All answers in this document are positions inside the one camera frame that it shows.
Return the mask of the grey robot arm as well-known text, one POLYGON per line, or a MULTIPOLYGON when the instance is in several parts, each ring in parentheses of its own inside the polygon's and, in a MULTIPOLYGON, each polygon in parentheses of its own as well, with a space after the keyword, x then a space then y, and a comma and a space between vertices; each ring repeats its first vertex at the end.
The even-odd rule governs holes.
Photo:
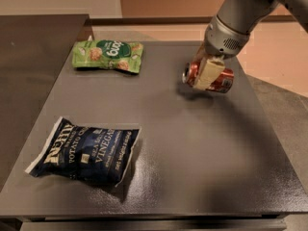
POLYGON ((209 90, 222 76, 224 61, 241 52, 255 26, 278 5, 283 5, 308 31, 308 0, 224 0, 193 57, 188 84, 197 90, 209 90))

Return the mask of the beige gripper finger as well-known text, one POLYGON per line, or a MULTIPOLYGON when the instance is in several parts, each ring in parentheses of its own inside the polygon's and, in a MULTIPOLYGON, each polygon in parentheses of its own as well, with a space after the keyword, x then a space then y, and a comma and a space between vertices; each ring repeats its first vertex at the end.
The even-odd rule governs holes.
POLYGON ((207 53, 205 51, 205 46, 201 45, 192 58, 192 67, 193 68, 198 68, 198 67, 203 68, 206 62, 207 62, 207 53))
POLYGON ((225 69, 224 60, 217 57, 203 58, 197 64, 198 71, 192 85, 197 90, 209 88, 225 69))

